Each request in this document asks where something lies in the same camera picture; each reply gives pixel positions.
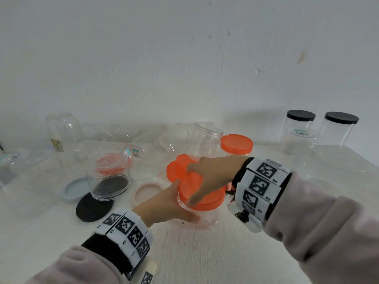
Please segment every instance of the left hand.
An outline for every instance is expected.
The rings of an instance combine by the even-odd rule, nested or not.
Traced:
[[[138,214],[147,227],[154,223],[166,222],[172,219],[181,219],[190,223],[198,223],[201,218],[199,215],[185,210],[178,204],[178,184],[175,181],[170,187],[162,190],[157,195],[146,200],[132,209]]]

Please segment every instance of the right hand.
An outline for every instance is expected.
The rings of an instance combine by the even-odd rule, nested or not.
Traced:
[[[186,205],[188,207],[197,205],[204,196],[225,185],[227,185],[227,190],[230,190],[232,188],[231,181],[246,159],[248,159],[247,156],[202,157],[200,163],[190,163],[187,173],[196,172],[203,177],[203,182]]]

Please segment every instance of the white table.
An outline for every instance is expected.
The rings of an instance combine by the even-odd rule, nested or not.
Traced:
[[[275,159],[277,152],[270,146],[255,145],[252,155]],[[76,174],[67,176],[65,183],[81,172]],[[164,173],[156,181],[170,185]],[[112,210],[131,209],[137,187],[132,183],[115,200]],[[71,245],[83,243],[102,220],[84,223],[77,218],[75,208],[76,204],[56,200],[41,214],[21,220],[6,219],[0,208],[0,283],[23,283]],[[161,223],[152,230],[155,242],[149,257],[159,264],[155,283],[310,283],[282,243],[264,233],[251,233],[236,221],[225,203],[219,223],[211,229],[195,231]]]

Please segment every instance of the pink sleeve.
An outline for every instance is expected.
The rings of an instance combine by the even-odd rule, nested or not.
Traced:
[[[296,172],[264,231],[283,242],[314,284],[379,283],[379,219]]]
[[[26,284],[121,284],[124,280],[107,259],[81,246],[63,252],[57,261]]]

